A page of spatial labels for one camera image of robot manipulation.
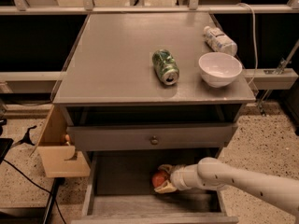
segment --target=gray tabletop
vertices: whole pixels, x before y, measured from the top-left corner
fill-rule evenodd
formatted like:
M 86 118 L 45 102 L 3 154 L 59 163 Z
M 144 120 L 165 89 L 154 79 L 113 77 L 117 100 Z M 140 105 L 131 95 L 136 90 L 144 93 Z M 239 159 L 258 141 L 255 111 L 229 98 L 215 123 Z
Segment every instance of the gray tabletop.
M 67 68 L 55 104 L 243 104 L 255 100 L 240 76 L 215 89 L 201 79 L 198 59 L 212 50 L 205 26 L 207 13 L 92 14 Z M 152 54 L 168 49 L 180 74 L 165 86 L 157 78 Z

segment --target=terrazzo floor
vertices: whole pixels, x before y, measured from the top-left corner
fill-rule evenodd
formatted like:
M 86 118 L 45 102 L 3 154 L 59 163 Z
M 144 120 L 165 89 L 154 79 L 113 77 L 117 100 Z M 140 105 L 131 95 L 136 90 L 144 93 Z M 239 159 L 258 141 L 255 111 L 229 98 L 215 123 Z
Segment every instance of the terrazzo floor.
M 14 141 L 22 139 L 27 128 L 31 139 L 37 142 L 41 135 L 49 105 L 39 108 L 13 105 L 5 114 L 7 125 L 1 137 Z M 241 112 L 238 129 L 220 159 L 237 168 L 279 175 L 299 180 L 299 137 L 295 127 L 279 103 L 268 101 L 264 105 L 267 116 L 262 117 L 255 104 L 249 104 Z M 15 164 L 33 181 L 50 189 L 52 178 L 46 178 L 41 159 L 34 147 L 23 144 L 12 148 L 6 160 Z M 0 165 L 0 208 L 45 206 L 48 194 L 36 188 L 2 162 Z M 57 202 L 66 223 L 79 219 L 84 201 L 87 178 L 67 178 L 60 187 Z M 264 203 L 244 191 L 228 188 L 221 192 L 229 216 L 237 216 L 240 224 L 283 223 L 293 224 L 294 217 Z M 52 224 L 63 223 L 56 207 L 53 208 Z

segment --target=brown box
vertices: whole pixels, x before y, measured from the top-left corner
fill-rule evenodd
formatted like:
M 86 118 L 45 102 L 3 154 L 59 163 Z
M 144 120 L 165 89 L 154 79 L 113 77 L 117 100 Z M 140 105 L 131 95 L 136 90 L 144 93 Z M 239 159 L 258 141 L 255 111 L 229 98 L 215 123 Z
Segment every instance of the brown box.
M 90 165 L 83 153 L 65 143 L 66 127 L 60 108 L 53 106 L 37 147 L 46 177 L 89 176 Z

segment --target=white bottle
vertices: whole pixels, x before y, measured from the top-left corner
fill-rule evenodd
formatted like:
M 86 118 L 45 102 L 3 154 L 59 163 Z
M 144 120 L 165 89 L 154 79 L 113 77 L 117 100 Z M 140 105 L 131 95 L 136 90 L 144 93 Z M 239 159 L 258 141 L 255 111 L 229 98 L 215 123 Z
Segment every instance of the white bottle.
M 205 41 L 208 45 L 217 52 L 222 52 L 235 56 L 237 52 L 236 43 L 228 37 L 221 29 L 206 26 L 204 28 Z

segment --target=white cable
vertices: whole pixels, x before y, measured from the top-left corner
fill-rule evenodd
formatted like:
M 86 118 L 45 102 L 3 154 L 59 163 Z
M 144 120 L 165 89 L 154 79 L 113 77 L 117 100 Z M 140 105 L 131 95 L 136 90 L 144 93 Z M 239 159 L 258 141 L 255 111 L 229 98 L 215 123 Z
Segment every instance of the white cable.
M 251 13 L 252 13 L 253 46 L 254 46 L 254 56 L 255 56 L 255 67 L 254 67 L 253 77 L 252 77 L 252 79 L 249 81 L 249 84 L 251 84 L 251 82 L 252 82 L 253 79 L 255 78 L 256 70 L 258 69 L 258 65 L 259 65 L 258 51 L 257 51 L 257 45 L 256 45 L 256 32 L 255 32 L 255 27 L 256 27 L 256 23 L 255 23 L 255 12 L 254 12 L 253 8 L 252 8 L 251 6 L 249 6 L 248 4 L 245 4 L 245 3 L 239 3 L 238 5 L 240 5 L 240 6 L 242 6 L 242 7 L 247 7 L 247 8 L 249 8 L 250 11 L 251 11 Z

